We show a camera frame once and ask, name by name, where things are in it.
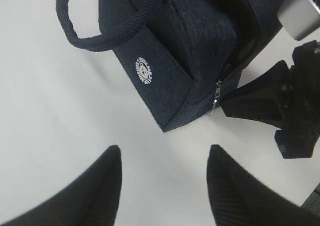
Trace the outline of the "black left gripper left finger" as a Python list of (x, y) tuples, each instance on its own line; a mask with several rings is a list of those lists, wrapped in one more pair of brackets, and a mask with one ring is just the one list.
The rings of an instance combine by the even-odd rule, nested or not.
[(114, 225), (121, 185), (121, 150), (112, 145), (66, 188), (5, 225)]

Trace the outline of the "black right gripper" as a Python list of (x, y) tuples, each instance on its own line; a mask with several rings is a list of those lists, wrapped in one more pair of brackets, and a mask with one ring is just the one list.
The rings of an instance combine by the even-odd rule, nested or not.
[(311, 158), (320, 138), (320, 43), (296, 47), (293, 65), (277, 62), (221, 99), (227, 117), (272, 125), (284, 159)]

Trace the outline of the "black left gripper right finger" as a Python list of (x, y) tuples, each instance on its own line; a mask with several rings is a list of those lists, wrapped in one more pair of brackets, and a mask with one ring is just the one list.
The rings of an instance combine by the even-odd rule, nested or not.
[(235, 162), (219, 145), (207, 161), (208, 197), (217, 225), (303, 225), (301, 209)]

